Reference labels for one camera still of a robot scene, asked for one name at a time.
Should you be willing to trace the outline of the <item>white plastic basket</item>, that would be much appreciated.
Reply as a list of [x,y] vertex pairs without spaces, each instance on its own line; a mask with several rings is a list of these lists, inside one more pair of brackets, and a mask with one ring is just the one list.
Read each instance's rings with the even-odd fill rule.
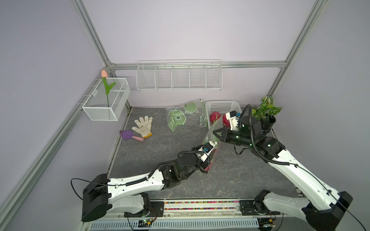
[[218,101],[207,101],[205,103],[206,116],[208,118],[208,129],[211,128],[212,122],[210,121],[211,114],[213,112],[219,112],[220,114],[226,114],[231,111],[241,113],[242,109],[237,101],[231,100],[218,100]]

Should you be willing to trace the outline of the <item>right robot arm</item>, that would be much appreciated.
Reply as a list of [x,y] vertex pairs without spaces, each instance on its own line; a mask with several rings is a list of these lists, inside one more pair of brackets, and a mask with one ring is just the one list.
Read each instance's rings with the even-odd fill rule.
[[254,199],[257,212],[277,211],[305,220],[316,231],[334,231],[353,197],[339,192],[316,177],[304,167],[286,147],[274,137],[268,137],[261,121],[252,115],[247,105],[241,114],[227,114],[230,127],[213,131],[220,141],[242,146],[282,173],[303,193],[303,197],[281,196],[262,190]]

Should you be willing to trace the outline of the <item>white knit glove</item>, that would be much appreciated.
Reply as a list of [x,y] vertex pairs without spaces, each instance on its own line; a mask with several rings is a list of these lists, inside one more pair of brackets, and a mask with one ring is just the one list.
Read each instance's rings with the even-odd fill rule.
[[152,120],[153,117],[145,116],[140,117],[135,120],[135,127],[132,127],[132,130],[136,133],[139,133],[142,138],[146,139],[152,135]]

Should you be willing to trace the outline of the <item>potted green plant black vase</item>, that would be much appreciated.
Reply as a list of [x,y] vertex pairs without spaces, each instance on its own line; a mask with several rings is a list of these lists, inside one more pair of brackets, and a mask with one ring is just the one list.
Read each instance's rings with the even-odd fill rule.
[[259,107],[252,109],[252,115],[260,120],[262,129],[264,131],[270,130],[276,122],[275,116],[280,113],[282,107],[275,104],[273,96],[266,96],[261,99]]

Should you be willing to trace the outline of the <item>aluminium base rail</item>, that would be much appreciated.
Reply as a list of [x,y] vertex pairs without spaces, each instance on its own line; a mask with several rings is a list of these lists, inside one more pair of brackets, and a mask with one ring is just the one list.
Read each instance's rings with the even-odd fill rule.
[[146,193],[130,195],[115,199],[103,194],[97,197],[84,196],[82,204],[82,221],[90,222],[104,217],[109,213],[129,213],[130,216],[140,217],[152,213],[155,209],[161,217],[165,212],[220,212],[239,211],[244,216],[265,214],[276,211],[294,217],[307,219],[309,212],[319,212],[330,206],[324,197],[287,197],[273,192],[262,192],[255,199],[205,199],[205,200],[167,200],[150,201]]

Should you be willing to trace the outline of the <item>white mesh wall box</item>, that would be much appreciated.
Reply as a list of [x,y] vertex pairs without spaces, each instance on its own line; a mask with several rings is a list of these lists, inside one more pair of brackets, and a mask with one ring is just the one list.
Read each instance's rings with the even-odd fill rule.
[[126,78],[101,78],[82,109],[92,121],[118,121],[130,92]]

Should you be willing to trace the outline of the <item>pink dragon fruit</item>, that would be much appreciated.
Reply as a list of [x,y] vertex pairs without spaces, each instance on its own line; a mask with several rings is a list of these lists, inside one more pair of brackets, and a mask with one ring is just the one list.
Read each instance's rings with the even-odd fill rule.
[[221,117],[222,117],[222,115],[219,112],[212,112],[211,115],[210,115],[211,124],[214,124]]
[[223,115],[223,125],[224,125],[224,127],[231,127],[230,126],[230,121],[229,121],[229,119],[226,117],[226,114],[224,114]]

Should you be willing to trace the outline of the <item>purple pink spatula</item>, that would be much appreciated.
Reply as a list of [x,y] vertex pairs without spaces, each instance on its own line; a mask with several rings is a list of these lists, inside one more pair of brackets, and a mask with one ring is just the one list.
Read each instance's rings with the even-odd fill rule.
[[134,136],[134,133],[132,131],[129,131],[129,130],[123,130],[123,131],[120,131],[119,133],[120,133],[120,136],[124,140],[134,139],[134,140],[141,141],[141,142],[145,141],[145,139],[142,138],[142,137]]

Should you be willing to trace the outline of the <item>artificial pink tulip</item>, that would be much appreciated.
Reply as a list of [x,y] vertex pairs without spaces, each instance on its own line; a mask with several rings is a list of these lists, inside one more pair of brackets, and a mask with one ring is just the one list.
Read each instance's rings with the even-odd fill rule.
[[111,89],[116,85],[116,83],[114,82],[114,83],[108,85],[108,82],[107,82],[108,73],[107,73],[106,70],[101,71],[101,77],[102,77],[102,82],[103,82],[104,87],[105,87],[107,105],[108,105],[108,107],[110,107],[110,105],[109,105],[109,93],[110,93]]

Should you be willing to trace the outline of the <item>dragon fruit in far bag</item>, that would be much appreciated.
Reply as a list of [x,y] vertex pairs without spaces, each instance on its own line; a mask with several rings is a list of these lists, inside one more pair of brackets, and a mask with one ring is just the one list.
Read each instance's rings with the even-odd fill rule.
[[208,164],[208,166],[205,168],[205,171],[209,172],[211,168],[214,166],[214,160],[206,161],[206,164]]

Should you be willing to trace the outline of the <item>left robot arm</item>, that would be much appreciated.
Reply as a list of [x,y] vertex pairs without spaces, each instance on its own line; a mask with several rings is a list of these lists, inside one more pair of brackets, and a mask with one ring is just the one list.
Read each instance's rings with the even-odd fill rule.
[[96,176],[82,192],[82,222],[98,220],[107,213],[150,213],[149,191],[176,187],[197,171],[208,173],[217,151],[217,147],[204,144],[180,152],[175,160],[158,163],[149,173],[128,178]]

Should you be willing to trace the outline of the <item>zip-top bag green print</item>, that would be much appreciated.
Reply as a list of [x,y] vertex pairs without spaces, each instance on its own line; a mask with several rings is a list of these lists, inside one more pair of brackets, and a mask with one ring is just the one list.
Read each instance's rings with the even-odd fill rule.
[[181,126],[208,127],[205,104],[201,99],[165,109],[168,128],[174,132]]
[[217,120],[214,120],[214,122],[211,123],[210,129],[203,139],[202,145],[204,147],[201,148],[201,151],[203,151],[204,149],[208,150],[208,152],[204,154],[201,158],[205,159],[201,167],[201,169],[205,172],[209,172],[211,170],[222,146],[222,142],[214,135],[214,131],[222,129],[223,127],[223,117],[220,116]]

